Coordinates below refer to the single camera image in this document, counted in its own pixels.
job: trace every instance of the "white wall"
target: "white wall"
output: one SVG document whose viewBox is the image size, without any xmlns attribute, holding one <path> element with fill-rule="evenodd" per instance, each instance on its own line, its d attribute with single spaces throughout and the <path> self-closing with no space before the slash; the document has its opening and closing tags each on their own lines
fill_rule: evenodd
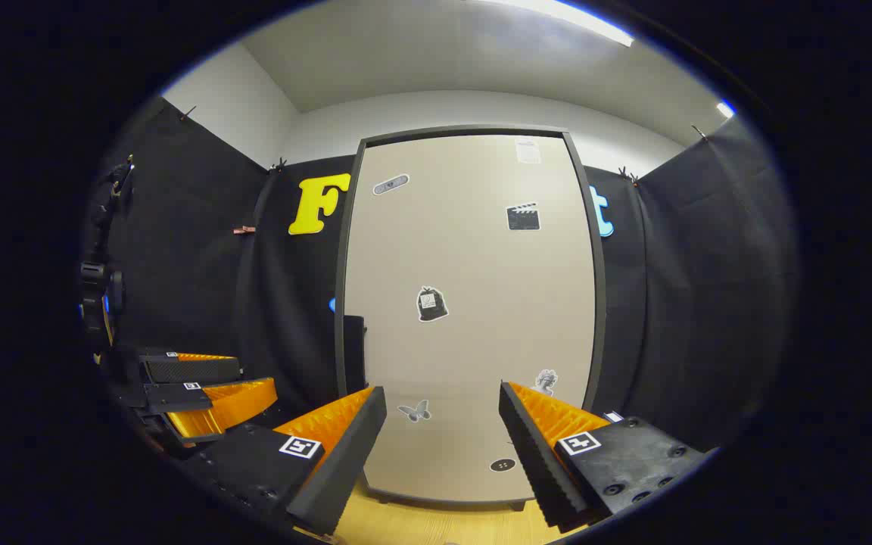
<svg viewBox="0 0 872 545">
<path fill-rule="evenodd" d="M 284 155 L 298 112 L 254 56 L 240 44 L 222 49 L 187 72 L 162 96 L 264 168 Z"/>
<path fill-rule="evenodd" d="M 566 128 L 584 165 L 645 175 L 684 148 L 613 115 L 564 102 L 487 91 L 423 91 L 333 104 L 295 118 L 289 163 L 352 155 L 360 139 L 442 125 L 519 123 Z"/>
</svg>

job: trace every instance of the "door frame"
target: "door frame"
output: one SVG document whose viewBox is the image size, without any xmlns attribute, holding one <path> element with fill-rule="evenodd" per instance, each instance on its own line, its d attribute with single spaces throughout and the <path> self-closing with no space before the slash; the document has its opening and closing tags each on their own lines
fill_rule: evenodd
<svg viewBox="0 0 872 545">
<path fill-rule="evenodd" d="M 605 324 L 608 317 L 608 301 L 605 293 L 605 267 L 603 266 L 603 249 L 601 232 L 598 229 L 598 216 L 594 210 L 594 201 L 591 200 L 590 184 L 587 182 L 587 173 L 578 156 L 578 150 L 571 139 L 571 133 L 567 129 L 559 127 L 547 127 L 540 125 L 450 125 L 444 127 L 432 127 L 400 131 L 376 137 L 361 139 L 356 160 L 352 166 L 352 179 L 349 181 L 349 198 L 345 200 L 342 213 L 342 230 L 338 242 L 338 262 L 335 273 L 335 376 L 338 381 L 339 397 L 352 394 L 346 384 L 345 375 L 345 331 L 343 321 L 345 318 L 345 270 L 349 254 L 349 231 L 352 227 L 352 209 L 356 201 L 356 187 L 359 184 L 359 171 L 363 165 L 363 155 L 366 148 L 374 148 L 378 145 L 397 144 L 409 142 L 414 139 L 429 139 L 453 137 L 453 135 L 539 135 L 564 139 L 567 151 L 571 155 L 574 171 L 578 176 L 578 185 L 581 187 L 581 199 L 584 201 L 584 212 L 587 215 L 587 227 L 591 234 L 591 255 L 594 259 L 594 344 L 591 348 L 591 370 L 587 379 L 587 388 L 584 390 L 584 403 L 581 408 L 591 410 L 594 406 L 596 390 L 598 390 L 598 378 L 601 376 L 603 346 L 605 346 Z"/>
</svg>

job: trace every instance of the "ceiling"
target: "ceiling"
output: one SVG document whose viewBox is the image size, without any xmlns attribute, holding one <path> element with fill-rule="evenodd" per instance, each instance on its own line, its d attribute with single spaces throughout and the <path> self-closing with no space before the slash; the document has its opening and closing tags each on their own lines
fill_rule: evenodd
<svg viewBox="0 0 872 545">
<path fill-rule="evenodd" d="M 692 145 L 724 121 L 712 91 L 640 41 L 479 0 L 329 0 L 243 44 L 299 111 L 412 91 L 560 100 Z"/>
</svg>

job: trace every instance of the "yellow letter f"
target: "yellow letter f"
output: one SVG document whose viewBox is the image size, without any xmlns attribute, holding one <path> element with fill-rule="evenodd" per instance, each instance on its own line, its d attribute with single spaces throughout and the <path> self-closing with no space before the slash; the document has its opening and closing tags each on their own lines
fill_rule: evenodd
<svg viewBox="0 0 872 545">
<path fill-rule="evenodd" d="M 298 214 L 294 217 L 294 223 L 288 225 L 288 234 L 306 235 L 322 231 L 325 222 L 319 220 L 319 210 L 325 211 L 325 217 L 332 215 L 335 207 L 338 206 L 338 189 L 348 191 L 351 177 L 350 175 L 335 175 L 301 180 L 301 183 L 298 184 L 298 187 L 301 187 Z"/>
</svg>

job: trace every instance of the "wooden floor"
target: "wooden floor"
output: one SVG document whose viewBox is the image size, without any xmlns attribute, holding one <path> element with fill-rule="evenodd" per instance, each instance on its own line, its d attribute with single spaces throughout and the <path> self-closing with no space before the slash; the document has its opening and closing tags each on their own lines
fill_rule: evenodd
<svg viewBox="0 0 872 545">
<path fill-rule="evenodd" d="M 523 511 L 498 507 L 436 510 L 379 503 L 368 497 L 360 480 L 335 536 L 345 545 L 540 545 L 575 531 L 560 534 L 557 528 L 548 528 L 537 501 L 527 501 Z"/>
</svg>

